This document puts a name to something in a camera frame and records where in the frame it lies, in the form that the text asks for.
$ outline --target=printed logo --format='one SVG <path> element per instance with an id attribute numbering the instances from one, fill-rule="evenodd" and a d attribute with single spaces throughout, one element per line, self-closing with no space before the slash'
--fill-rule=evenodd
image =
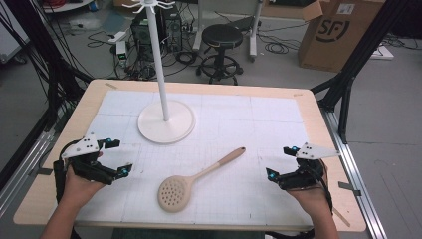
<path id="1" fill-rule="evenodd" d="M 324 43 L 335 42 L 347 32 L 350 21 L 331 21 L 326 19 L 320 25 L 316 40 Z"/>

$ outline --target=slotted spoon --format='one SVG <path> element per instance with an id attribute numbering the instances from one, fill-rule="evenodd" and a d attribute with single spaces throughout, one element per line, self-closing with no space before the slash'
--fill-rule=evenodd
<path id="1" fill-rule="evenodd" d="M 218 162 L 205 168 L 192 176 L 170 176 L 165 179 L 158 189 L 158 203 L 167 212 L 179 212 L 187 205 L 190 199 L 193 183 L 199 177 L 211 172 L 214 169 L 236 159 L 246 151 L 245 147 L 239 147 L 230 152 Z"/>

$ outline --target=white pole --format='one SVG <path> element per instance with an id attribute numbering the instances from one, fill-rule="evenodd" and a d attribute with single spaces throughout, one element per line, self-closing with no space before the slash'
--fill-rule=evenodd
<path id="1" fill-rule="evenodd" d="M 151 37 L 152 53 L 154 55 L 155 72 L 157 74 L 162 113 L 164 114 L 164 121 L 168 121 L 167 96 L 165 94 L 164 74 L 162 72 L 157 23 L 155 21 L 155 14 L 152 12 L 150 7 L 146 7 L 146 16 L 148 18 L 149 35 Z"/>

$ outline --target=black stool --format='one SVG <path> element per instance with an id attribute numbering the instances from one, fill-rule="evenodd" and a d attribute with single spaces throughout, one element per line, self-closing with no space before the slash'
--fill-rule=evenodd
<path id="1" fill-rule="evenodd" d="M 237 86 L 238 82 L 235 75 L 243 74 L 243 69 L 236 60 L 225 56 L 224 53 L 226 49 L 233 49 L 242 44 L 243 35 L 239 29 L 224 24 L 212 25 L 202 32 L 202 41 L 209 46 L 205 53 L 214 48 L 218 55 L 205 58 L 196 69 L 196 75 L 199 76 L 203 72 L 210 77 L 209 84 L 212 84 L 214 80 L 233 78 L 233 85 Z"/>

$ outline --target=white stand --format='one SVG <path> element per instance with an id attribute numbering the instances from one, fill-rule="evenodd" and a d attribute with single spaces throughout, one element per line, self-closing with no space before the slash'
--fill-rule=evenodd
<path id="1" fill-rule="evenodd" d="M 138 128 L 143 136 L 157 143 L 173 143 L 185 138 L 195 127 L 192 110 L 181 102 L 168 102 L 171 118 L 164 121 L 159 103 L 146 107 L 139 115 Z"/>
<path id="2" fill-rule="evenodd" d="M 169 102 L 170 111 L 167 104 L 167 96 L 165 93 L 164 74 L 162 71 L 161 56 L 159 50 L 159 40 L 157 32 L 157 23 L 155 20 L 155 12 L 153 8 L 159 6 L 162 8 L 170 8 L 168 5 L 172 3 L 158 2 L 156 0 L 139 0 L 131 6 L 136 7 L 142 5 L 139 13 L 146 7 L 146 16 L 148 18 L 149 35 L 151 37 L 152 53 L 154 56 L 155 72 L 159 93 L 161 98 L 161 107 L 159 104 L 152 104 L 146 107 L 139 115 L 137 127 L 140 133 L 147 139 L 157 143 L 175 143 L 189 135 L 195 127 L 195 116 L 189 106 L 180 102 Z"/>

